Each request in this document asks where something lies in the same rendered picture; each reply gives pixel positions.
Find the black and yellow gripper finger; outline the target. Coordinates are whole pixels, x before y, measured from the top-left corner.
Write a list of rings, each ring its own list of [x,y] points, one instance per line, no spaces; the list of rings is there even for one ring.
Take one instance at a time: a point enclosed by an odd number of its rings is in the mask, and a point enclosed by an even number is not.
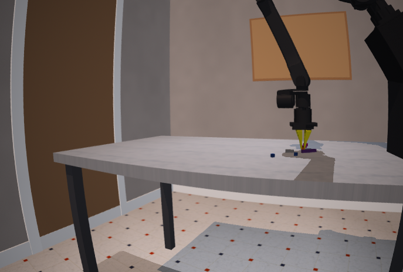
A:
[[[305,136],[305,133],[306,133],[306,136]],[[305,130],[304,131],[304,141],[305,141],[304,149],[306,148],[307,140],[309,139],[310,134],[311,134],[311,130]]]
[[[302,149],[302,130],[296,130],[298,133],[297,136],[299,138],[299,142],[300,142],[300,149]]]

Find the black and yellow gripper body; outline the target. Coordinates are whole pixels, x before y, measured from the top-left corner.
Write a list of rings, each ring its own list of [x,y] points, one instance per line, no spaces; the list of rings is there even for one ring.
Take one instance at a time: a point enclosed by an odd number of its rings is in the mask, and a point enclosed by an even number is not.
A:
[[[311,130],[314,129],[314,126],[317,127],[317,123],[311,122],[310,107],[305,108],[305,110],[302,110],[302,108],[296,108],[296,123],[291,123],[290,126],[293,130]]]

